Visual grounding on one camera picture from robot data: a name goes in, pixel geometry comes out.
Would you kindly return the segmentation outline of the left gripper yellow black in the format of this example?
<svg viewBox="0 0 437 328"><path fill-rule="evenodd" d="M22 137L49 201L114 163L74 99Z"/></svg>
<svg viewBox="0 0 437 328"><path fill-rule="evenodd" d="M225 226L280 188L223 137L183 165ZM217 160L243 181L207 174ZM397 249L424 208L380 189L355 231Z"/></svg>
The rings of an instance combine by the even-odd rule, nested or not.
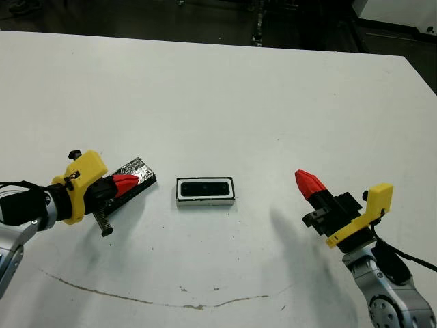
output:
<svg viewBox="0 0 437 328"><path fill-rule="evenodd" d="M96 151L74 150L68 158L72 162L64 174L51 182L58 221L71 226L85 215L101 210L113 198L129 200L135 196L139 178L132 174L107 176L107 167Z"/></svg>

